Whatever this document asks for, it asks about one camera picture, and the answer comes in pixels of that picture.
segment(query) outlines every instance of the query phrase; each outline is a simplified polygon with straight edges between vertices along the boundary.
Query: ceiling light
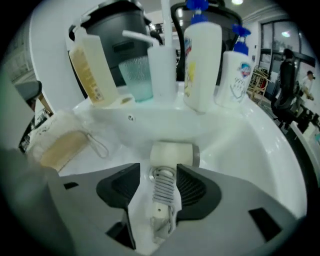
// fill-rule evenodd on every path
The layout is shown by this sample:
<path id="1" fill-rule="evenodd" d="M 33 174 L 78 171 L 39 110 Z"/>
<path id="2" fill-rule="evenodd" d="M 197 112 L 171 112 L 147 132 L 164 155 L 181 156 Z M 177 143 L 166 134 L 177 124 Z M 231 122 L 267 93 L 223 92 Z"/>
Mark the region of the ceiling light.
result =
<path id="1" fill-rule="evenodd" d="M 238 6 L 238 5 L 241 5 L 241 4 L 244 2 L 244 0 L 232 0 L 231 2 L 232 2 L 234 5 Z"/>
<path id="2" fill-rule="evenodd" d="M 179 17 L 179 18 L 182 18 L 183 15 L 184 15 L 184 14 L 182 13 L 182 8 L 179 8 L 179 9 L 178 9 L 178 17 Z"/>
<path id="3" fill-rule="evenodd" d="M 290 37 L 290 31 L 284 31 L 281 33 L 285 38 L 289 38 Z"/>

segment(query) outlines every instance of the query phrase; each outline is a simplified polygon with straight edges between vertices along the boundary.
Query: coiled cord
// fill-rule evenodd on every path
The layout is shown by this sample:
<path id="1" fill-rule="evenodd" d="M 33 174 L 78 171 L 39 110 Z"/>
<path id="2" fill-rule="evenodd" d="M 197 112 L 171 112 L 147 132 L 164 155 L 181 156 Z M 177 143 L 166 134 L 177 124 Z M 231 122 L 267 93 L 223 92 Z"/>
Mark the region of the coiled cord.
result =
<path id="1" fill-rule="evenodd" d="M 169 206 L 169 234 L 174 227 L 174 191 L 175 191 L 175 170 L 168 167 L 159 167 L 153 172 L 155 185 L 153 190 L 153 201 Z"/>

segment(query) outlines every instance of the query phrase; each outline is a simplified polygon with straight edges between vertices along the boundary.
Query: plastic bottle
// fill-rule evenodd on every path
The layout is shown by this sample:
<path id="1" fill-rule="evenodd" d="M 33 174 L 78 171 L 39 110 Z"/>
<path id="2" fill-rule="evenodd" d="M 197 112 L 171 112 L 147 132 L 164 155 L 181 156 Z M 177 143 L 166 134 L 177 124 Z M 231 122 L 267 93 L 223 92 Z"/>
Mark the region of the plastic bottle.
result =
<path id="1" fill-rule="evenodd" d="M 171 46 L 160 45 L 157 39 L 141 33 L 124 30 L 122 35 L 152 43 L 148 49 L 148 59 L 153 99 L 158 103 L 174 102 L 177 96 L 175 49 Z"/>
<path id="2" fill-rule="evenodd" d="M 187 7 L 195 10 L 195 15 L 184 32 L 184 102 L 205 113 L 213 100 L 219 73 L 222 29 L 202 14 L 208 8 L 208 1 L 188 0 Z"/>
<path id="3" fill-rule="evenodd" d="M 251 32 L 240 25 L 233 25 L 232 30 L 240 38 L 233 51 L 223 53 L 221 82 L 215 98 L 218 105 L 229 109 L 240 106 L 253 72 L 253 62 L 248 57 L 249 49 L 245 41 L 245 37 Z"/>
<path id="4" fill-rule="evenodd" d="M 87 34 L 81 24 L 90 19 L 83 17 L 75 22 L 74 47 L 69 52 L 74 70 L 90 98 L 97 107 L 107 107 L 119 96 L 98 35 Z"/>
<path id="5" fill-rule="evenodd" d="M 320 133 L 315 136 L 315 141 L 320 144 Z"/>

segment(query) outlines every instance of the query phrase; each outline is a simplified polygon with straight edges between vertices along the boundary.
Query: glass cup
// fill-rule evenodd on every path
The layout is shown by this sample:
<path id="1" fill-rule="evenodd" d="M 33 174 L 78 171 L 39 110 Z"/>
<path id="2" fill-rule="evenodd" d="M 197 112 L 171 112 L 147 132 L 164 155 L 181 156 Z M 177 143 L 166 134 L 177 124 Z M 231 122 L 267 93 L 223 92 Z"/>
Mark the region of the glass cup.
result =
<path id="1" fill-rule="evenodd" d="M 129 92 L 133 95 L 136 102 L 143 102 L 154 96 L 148 56 L 132 58 L 121 62 L 119 69 Z"/>

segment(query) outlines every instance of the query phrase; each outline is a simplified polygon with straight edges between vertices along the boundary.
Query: white sink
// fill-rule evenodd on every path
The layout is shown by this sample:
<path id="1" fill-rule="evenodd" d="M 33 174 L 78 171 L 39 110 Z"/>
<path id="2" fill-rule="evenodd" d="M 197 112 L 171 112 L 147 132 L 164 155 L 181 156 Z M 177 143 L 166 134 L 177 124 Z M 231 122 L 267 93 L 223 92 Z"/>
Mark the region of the white sink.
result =
<path id="1" fill-rule="evenodd" d="M 59 173 L 61 176 L 95 172 L 128 163 L 140 163 L 140 186 L 129 205 L 137 251 L 148 255 L 152 243 L 149 225 L 153 184 L 149 180 L 154 141 L 193 143 L 200 149 L 200 167 L 252 182 L 283 204 L 297 218 L 305 216 L 307 196 L 298 161 L 274 122 L 248 97 L 238 110 L 214 104 L 198 114 L 178 93 L 173 105 L 152 100 L 97 109 L 89 101 L 75 108 L 85 125 L 99 134 L 109 149 L 107 160 L 87 147 Z"/>

